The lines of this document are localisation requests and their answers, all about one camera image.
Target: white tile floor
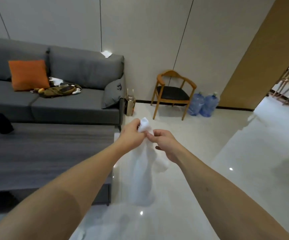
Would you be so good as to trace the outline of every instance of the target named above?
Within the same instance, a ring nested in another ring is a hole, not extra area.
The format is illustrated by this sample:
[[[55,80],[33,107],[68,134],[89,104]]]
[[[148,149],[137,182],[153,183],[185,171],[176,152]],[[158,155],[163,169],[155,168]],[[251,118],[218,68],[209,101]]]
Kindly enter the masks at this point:
[[[183,107],[160,105],[152,120],[154,109],[137,103],[134,117],[147,117],[153,128],[170,130],[289,231],[289,106],[268,97],[254,113],[217,109],[210,118],[187,115],[184,121]],[[98,240],[218,239],[175,164],[153,175],[156,200],[151,206],[130,205],[130,160],[127,154],[114,168],[112,204],[93,206],[71,240],[81,229],[86,229],[85,239]]]

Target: black seat cushion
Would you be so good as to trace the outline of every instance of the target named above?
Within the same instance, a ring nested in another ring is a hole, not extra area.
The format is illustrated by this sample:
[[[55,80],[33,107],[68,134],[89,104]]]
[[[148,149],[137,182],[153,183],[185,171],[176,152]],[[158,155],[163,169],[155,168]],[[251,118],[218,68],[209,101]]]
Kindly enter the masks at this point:
[[[161,86],[157,87],[158,94],[160,94]],[[181,88],[164,86],[162,92],[162,99],[170,100],[189,100],[189,96]]]

